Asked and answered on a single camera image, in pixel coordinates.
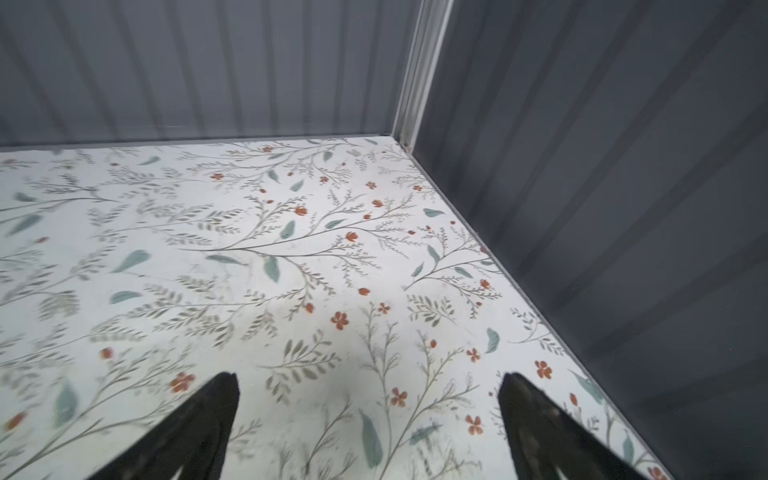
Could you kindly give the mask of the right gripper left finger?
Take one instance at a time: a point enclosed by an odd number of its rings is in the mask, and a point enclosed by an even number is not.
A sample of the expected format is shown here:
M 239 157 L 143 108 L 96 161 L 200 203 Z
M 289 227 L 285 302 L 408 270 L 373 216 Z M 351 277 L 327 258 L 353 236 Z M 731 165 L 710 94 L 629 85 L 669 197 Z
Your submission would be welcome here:
M 200 387 L 93 479 L 218 479 L 240 398 L 238 378 L 221 372 Z

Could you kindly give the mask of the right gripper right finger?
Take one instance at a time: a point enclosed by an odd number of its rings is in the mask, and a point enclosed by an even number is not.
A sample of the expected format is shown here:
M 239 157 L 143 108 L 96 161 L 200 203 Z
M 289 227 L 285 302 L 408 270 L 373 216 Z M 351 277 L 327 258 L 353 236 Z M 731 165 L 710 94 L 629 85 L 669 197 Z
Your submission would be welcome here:
M 523 375 L 504 375 L 498 402 L 519 479 L 643 478 Z

